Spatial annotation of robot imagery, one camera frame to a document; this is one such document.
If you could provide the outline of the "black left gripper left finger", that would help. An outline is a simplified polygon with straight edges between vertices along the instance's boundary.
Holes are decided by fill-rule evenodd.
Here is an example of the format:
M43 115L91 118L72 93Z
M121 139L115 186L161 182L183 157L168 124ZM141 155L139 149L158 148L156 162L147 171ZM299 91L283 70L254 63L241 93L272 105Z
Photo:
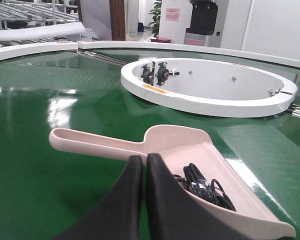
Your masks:
M140 156L128 158L106 196L56 240L138 240L143 187Z

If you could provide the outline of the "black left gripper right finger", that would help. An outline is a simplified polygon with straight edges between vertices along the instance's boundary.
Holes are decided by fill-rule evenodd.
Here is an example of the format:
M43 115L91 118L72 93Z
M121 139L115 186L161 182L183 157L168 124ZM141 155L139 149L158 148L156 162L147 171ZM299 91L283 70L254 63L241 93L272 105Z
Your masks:
M203 209L172 176L158 153L146 162L146 206L153 240L244 240Z

